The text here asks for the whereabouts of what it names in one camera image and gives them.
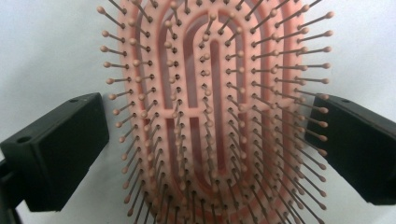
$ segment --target white background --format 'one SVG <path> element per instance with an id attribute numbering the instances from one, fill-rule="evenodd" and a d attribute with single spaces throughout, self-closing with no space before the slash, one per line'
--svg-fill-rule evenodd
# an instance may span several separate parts
<path id="1" fill-rule="evenodd" d="M 115 34 L 116 27 L 96 12 L 98 5 L 104 6 L 109 14 L 118 13 L 105 0 L 2 1 L 0 141 L 70 98 L 96 91 L 104 95 L 120 91 L 120 85 L 105 83 L 106 78 L 120 73 L 102 66 L 104 61 L 117 62 L 118 57 L 99 51 L 103 44 L 116 48 L 115 41 L 104 39 L 101 32 L 107 29 Z M 306 89 L 348 98 L 396 120 L 396 1 L 324 0 L 306 13 L 306 20 L 311 21 L 329 10 L 335 12 L 335 17 L 312 26 L 310 34 L 332 29 L 334 36 L 312 41 L 308 47 L 331 45 L 333 51 L 306 59 L 330 62 L 332 68 L 320 70 L 319 75 L 329 77 L 332 83 L 325 89 L 310 85 Z M 109 102 L 106 98 L 105 105 L 110 111 L 125 102 Z M 107 116 L 110 144 L 64 210 L 33 214 L 22 203 L 18 211 L 24 223 L 133 222 L 126 217 L 128 207 L 122 202 L 125 193 L 121 189 L 124 177 L 120 173 L 120 155 L 124 146 L 117 143 L 115 119 L 110 114 Z M 328 192 L 328 197 L 322 201 L 328 209 L 318 213 L 326 223 L 395 222 L 396 206 L 375 207 L 366 203 L 331 168 L 323 175 L 328 181 L 320 186 Z"/>

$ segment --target pink hairbrush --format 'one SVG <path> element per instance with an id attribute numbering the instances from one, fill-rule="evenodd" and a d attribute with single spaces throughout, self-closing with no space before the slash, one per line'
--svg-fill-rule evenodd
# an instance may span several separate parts
<path id="1" fill-rule="evenodd" d="M 314 168 L 326 167 L 304 151 L 302 135 L 327 137 L 301 121 L 327 123 L 297 110 L 327 113 L 304 97 L 328 96 L 301 87 L 327 84 L 302 72 L 330 65 L 302 64 L 302 57 L 331 51 L 304 43 L 332 31 L 304 35 L 333 13 L 304 22 L 320 0 L 304 6 L 298 0 L 110 2 L 120 10 L 117 19 L 97 10 L 118 25 L 116 35 L 103 36 L 116 39 L 119 49 L 101 51 L 120 55 L 120 63 L 104 67 L 123 75 L 106 82 L 125 86 L 109 98 L 124 95 L 128 102 L 113 113 L 120 117 L 116 126 L 127 127 L 120 137 L 128 145 L 121 156 L 124 202 L 134 223 L 147 223 L 149 213 L 161 223 L 304 223 L 301 209 L 324 223 L 314 210 L 326 209 L 317 199 L 326 193 L 300 167 L 325 181 Z"/>

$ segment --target hairbrush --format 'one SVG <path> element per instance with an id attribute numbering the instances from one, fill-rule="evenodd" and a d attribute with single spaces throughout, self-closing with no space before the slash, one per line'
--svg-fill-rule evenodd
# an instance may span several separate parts
<path id="1" fill-rule="evenodd" d="M 104 67 L 120 69 L 122 77 L 106 83 L 125 88 L 108 97 L 127 101 L 113 114 L 126 145 L 122 187 L 134 223 L 147 223 L 149 213 L 162 223 L 304 223 L 300 209 L 323 223 L 314 210 L 326 209 L 318 199 L 326 193 L 314 181 L 325 181 L 315 169 L 326 167 L 304 151 L 303 135 L 327 137 L 302 121 L 327 123 L 298 108 L 328 112 L 304 98 L 328 95 L 302 86 L 327 84 L 303 71 L 330 65 L 302 64 L 302 57 L 331 51 L 304 43 L 332 31 L 304 35 L 333 13 L 304 22 L 320 1 L 110 2 L 120 12 L 117 19 L 97 10 L 118 26 L 117 34 L 103 36 L 119 48 L 100 50 L 120 55 L 119 63 Z"/>

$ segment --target screw hole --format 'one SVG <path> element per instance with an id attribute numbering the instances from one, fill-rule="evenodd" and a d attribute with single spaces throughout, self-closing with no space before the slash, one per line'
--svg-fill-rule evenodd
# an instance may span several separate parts
<path id="1" fill-rule="evenodd" d="M 28 142 L 31 138 L 32 138 L 31 136 L 24 136 L 24 137 L 22 137 L 22 138 L 19 138 L 19 139 L 17 140 L 17 143 L 21 144 L 21 143 Z"/>

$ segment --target brush bristle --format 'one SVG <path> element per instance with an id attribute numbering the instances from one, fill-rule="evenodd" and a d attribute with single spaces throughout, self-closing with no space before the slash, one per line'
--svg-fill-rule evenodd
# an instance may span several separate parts
<path id="1" fill-rule="evenodd" d="M 125 86 L 109 99 L 128 101 L 113 110 L 121 117 L 116 126 L 128 127 L 120 138 L 130 144 L 122 154 L 127 215 L 135 223 L 146 223 L 149 212 L 162 223 L 304 223 L 298 210 L 306 208 L 323 223 L 314 207 L 326 206 L 315 194 L 326 193 L 300 167 L 326 180 L 302 159 L 326 169 L 304 151 L 302 135 L 327 137 L 302 122 L 327 123 L 306 118 L 298 107 L 327 113 L 305 96 L 328 96 L 301 87 L 327 84 L 302 72 L 330 65 L 302 64 L 302 57 L 332 50 L 304 43 L 332 35 L 305 36 L 333 13 L 304 22 L 320 0 L 304 6 L 298 0 L 110 2 L 120 12 L 117 20 L 97 10 L 118 26 L 117 35 L 102 35 L 117 40 L 119 49 L 100 50 L 120 55 L 120 64 L 104 63 L 123 74 L 106 82 Z M 148 204 L 145 216 L 139 195 Z"/>

